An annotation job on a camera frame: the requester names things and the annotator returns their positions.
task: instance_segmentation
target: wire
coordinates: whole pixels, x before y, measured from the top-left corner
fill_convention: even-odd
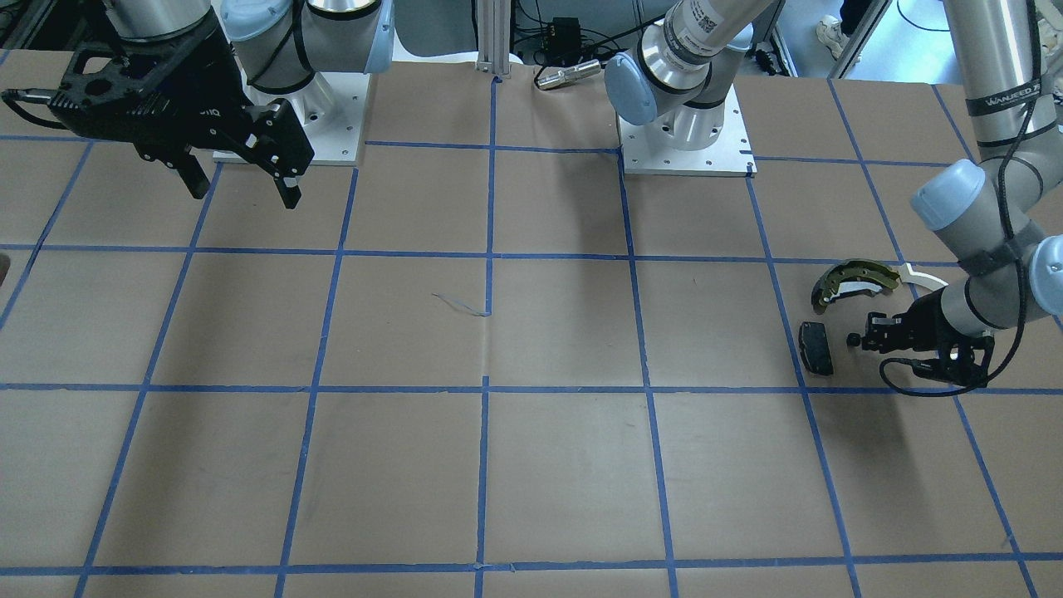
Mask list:
[[[1031,69],[1033,72],[1031,74],[1030,81],[1036,81],[1041,74],[1041,34],[1036,25],[1036,13],[1033,4],[1033,0],[1026,0],[1026,11],[1027,20],[1030,29],[1030,45],[1032,54]],[[1008,152],[1005,154],[1003,159],[1000,160],[1000,167],[997,169],[997,207],[1000,211],[1000,226],[1003,228],[1005,241],[1010,241],[1015,238],[1015,229],[1011,221],[1011,209],[1008,205],[1008,189],[1005,181],[1005,171],[1007,169],[1008,163],[1015,156],[1015,152],[1018,151],[1018,146],[1026,138],[1026,130],[1030,125],[1030,121],[1033,119],[1033,110],[1036,107],[1039,97],[1034,97],[1030,101],[1026,102],[1025,114],[1023,116],[1023,123],[1018,127],[1018,134],[1012,141],[1011,146],[1008,147]],[[1027,311],[1029,308],[1029,294],[1027,293],[1027,286],[1029,285],[1029,271],[1026,268],[1026,262],[1022,256],[1015,259],[1015,277],[1018,280],[1018,322],[1015,325],[1015,339],[1011,343],[1011,348],[1008,351],[1008,355],[1005,356],[1003,360],[1000,361],[1000,365],[990,374],[984,379],[978,381],[977,383],[964,387],[958,391],[947,391],[942,393],[924,393],[919,391],[912,391],[909,389],[901,389],[894,385],[889,377],[885,375],[885,366],[891,363],[905,363],[911,365],[912,360],[906,360],[901,358],[890,358],[883,360],[878,366],[878,375],[890,389],[906,395],[909,397],[952,397],[957,395],[964,395],[976,389],[981,389],[995,380],[998,376],[1003,374],[1003,371],[1011,364],[1011,361],[1015,358],[1015,354],[1018,353],[1018,347],[1023,343],[1023,335],[1026,331],[1026,319]]]
[[[571,56],[571,55],[575,54],[576,52],[579,52],[579,54],[583,55],[584,53],[589,52],[591,50],[596,50],[596,49],[605,46],[606,44],[609,44],[610,41],[615,41],[617,39],[620,39],[621,37],[623,37],[625,35],[630,35],[631,33],[635,33],[636,31],[642,31],[643,29],[649,27],[651,24],[653,24],[653,23],[661,20],[662,18],[664,18],[663,14],[658,15],[658,16],[649,19],[649,20],[643,21],[643,22],[641,22],[641,23],[632,27],[631,29],[628,29],[627,31],[625,31],[623,33],[618,33],[617,35],[611,35],[611,36],[603,39],[602,41],[598,41],[596,44],[592,44],[590,46],[586,46],[584,48],[580,48],[579,50],[573,50],[571,52],[566,52],[566,53],[561,54],[558,57],[559,58],[564,58],[564,57],[568,57],[568,56]],[[545,71],[545,70],[546,70],[546,65],[542,65],[539,68],[539,71],[535,73],[535,78],[533,79],[533,81],[535,82],[535,86],[538,89],[543,90],[543,91],[545,91],[546,89],[543,89],[542,87],[539,87],[539,78],[542,76],[543,71]]]

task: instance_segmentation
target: sticker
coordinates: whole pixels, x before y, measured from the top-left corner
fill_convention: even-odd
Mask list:
[[[706,41],[723,22],[723,16],[709,4],[709,0],[684,0],[677,8],[673,29],[678,41],[693,54],[704,57],[715,55],[720,48],[713,48]]]

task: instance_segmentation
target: shoe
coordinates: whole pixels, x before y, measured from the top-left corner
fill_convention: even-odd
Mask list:
[[[824,15],[820,22],[815,23],[815,36],[820,42],[830,50],[830,55],[837,61],[842,55],[842,50],[849,42],[849,36],[842,33],[842,21],[830,15]]]

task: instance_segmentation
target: robotic arm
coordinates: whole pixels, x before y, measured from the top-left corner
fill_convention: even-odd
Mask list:
[[[721,50],[766,4],[675,4],[608,64],[606,86],[618,114],[645,124],[711,107],[735,72],[721,68],[729,59]],[[1026,215],[1063,180],[1063,137],[1051,85],[1041,84],[1032,0],[945,0],[945,10],[981,164],[960,160],[924,186],[912,206],[969,276],[923,296],[904,314],[870,314],[865,335],[850,343],[881,354],[937,352],[937,359],[883,362],[883,379],[905,393],[889,381],[887,364],[905,363],[919,377],[964,391],[985,387],[1014,356],[1027,322],[1063,314],[1063,236],[1046,238]],[[1016,327],[1016,344],[990,374],[993,334]],[[983,353],[980,362],[975,352]]]
[[[210,0],[81,7],[98,40],[78,46],[57,89],[7,89],[4,103],[36,124],[132,142],[197,198],[209,181],[191,148],[232,152],[272,175],[288,208],[315,156],[304,126],[331,109],[318,71],[385,70],[394,36],[391,0],[225,0],[222,21],[254,102]],[[102,69],[90,67],[101,59]],[[21,104],[47,106],[57,121]]]

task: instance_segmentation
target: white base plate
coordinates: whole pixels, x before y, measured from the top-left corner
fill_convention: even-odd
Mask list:
[[[369,101],[370,75],[361,72],[323,72],[342,108],[328,120],[318,120],[304,126],[314,160],[324,166],[357,166],[361,152]],[[243,158],[227,151],[214,152],[215,161],[243,164]]]
[[[720,138],[695,151],[677,150],[667,142],[658,120],[641,126],[623,118],[620,140],[624,150],[624,172],[628,174],[684,174],[689,176],[745,176],[757,172],[749,135],[739,109],[735,87],[725,100],[727,117]]]

